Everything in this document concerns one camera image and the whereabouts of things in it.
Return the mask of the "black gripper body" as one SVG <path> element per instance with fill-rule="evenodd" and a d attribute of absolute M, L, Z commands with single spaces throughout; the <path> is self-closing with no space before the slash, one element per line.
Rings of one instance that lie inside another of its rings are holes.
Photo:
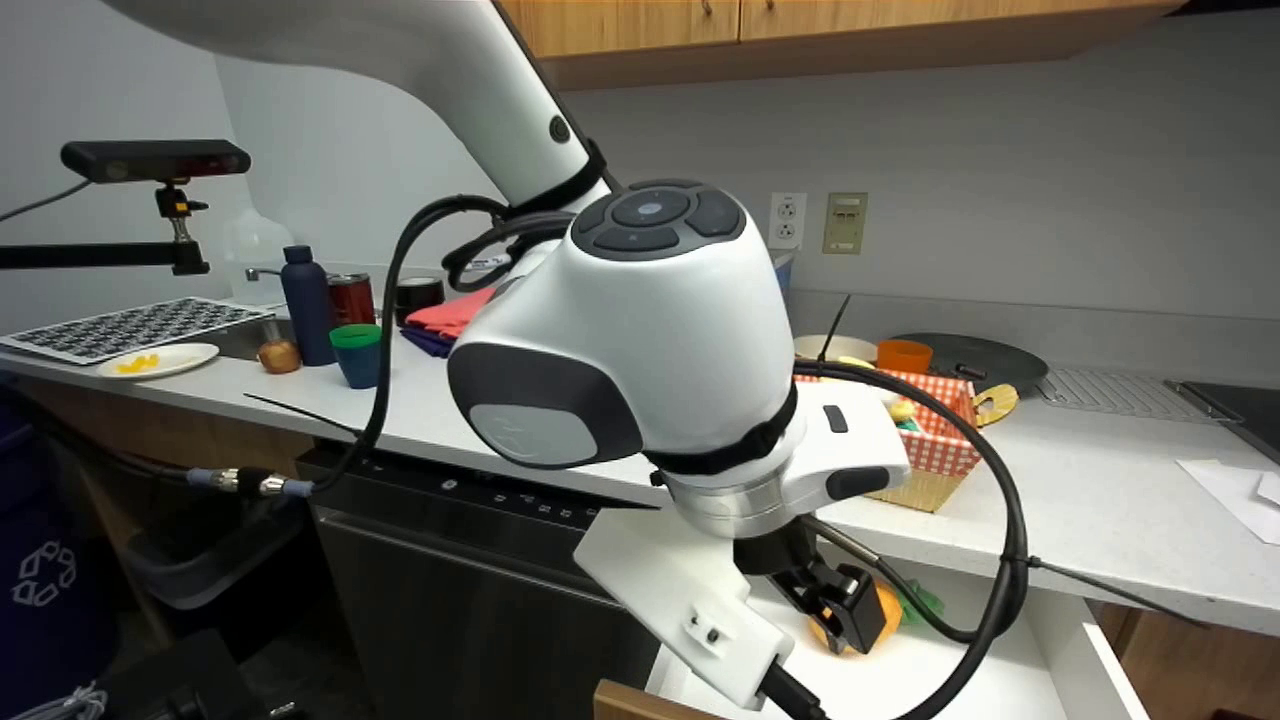
<path fill-rule="evenodd" d="M 828 565 L 810 523 L 784 530 L 784 569 L 773 584 L 816 624 L 831 657 L 859 657 L 883 634 L 875 581 L 852 565 Z"/>

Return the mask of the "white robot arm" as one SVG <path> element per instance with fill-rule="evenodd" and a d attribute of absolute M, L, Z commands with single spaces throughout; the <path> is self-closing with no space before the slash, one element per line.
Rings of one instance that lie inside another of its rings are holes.
<path fill-rule="evenodd" d="M 790 375 L 790 328 L 744 204 L 701 179 L 610 184 L 493 0 L 106 0 L 222 58 L 315 64 L 425 102 L 553 232 L 446 355 L 465 425 L 525 467 L 640 456 L 660 512 L 602 512 L 575 565 L 664 645 L 777 647 L 744 608 L 773 581 L 867 647 L 878 596 L 825 565 L 816 512 L 909 476 L 875 392 Z"/>

